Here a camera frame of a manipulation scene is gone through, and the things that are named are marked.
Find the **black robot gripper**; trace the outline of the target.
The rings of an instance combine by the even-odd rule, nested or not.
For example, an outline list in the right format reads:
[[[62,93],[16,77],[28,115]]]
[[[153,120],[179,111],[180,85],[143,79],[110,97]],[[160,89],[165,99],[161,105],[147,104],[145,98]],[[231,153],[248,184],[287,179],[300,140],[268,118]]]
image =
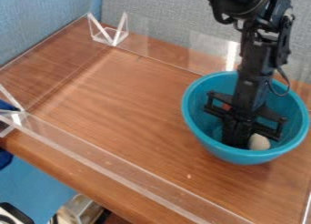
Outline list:
[[[211,90],[204,111],[223,122],[223,143],[245,148],[252,134],[280,140],[287,119],[265,104],[269,76],[237,76],[232,95]]]

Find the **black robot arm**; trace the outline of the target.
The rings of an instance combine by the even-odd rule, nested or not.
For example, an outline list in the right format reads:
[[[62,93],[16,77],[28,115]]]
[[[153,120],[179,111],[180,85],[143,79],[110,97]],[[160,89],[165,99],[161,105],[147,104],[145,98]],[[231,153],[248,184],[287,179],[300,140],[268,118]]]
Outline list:
[[[223,122],[223,143],[245,148],[259,134],[280,139],[287,119],[267,106],[272,76],[291,54],[291,0],[208,0],[215,20],[241,33],[235,92],[208,92],[204,111]]]

